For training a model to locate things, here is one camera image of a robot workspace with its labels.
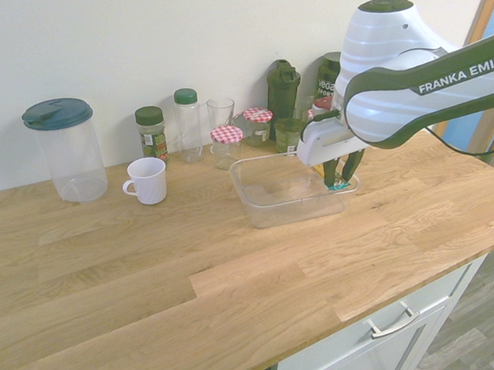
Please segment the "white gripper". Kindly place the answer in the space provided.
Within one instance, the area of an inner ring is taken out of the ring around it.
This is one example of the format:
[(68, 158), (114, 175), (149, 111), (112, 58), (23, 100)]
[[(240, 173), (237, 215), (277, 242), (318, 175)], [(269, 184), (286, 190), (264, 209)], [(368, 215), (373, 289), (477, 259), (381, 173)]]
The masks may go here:
[(341, 112), (332, 110), (316, 115), (306, 125), (296, 154), (304, 165), (323, 163), (323, 182), (334, 188), (339, 158), (349, 154), (342, 168), (342, 179), (349, 181), (362, 162), (365, 148), (367, 144), (342, 122)]

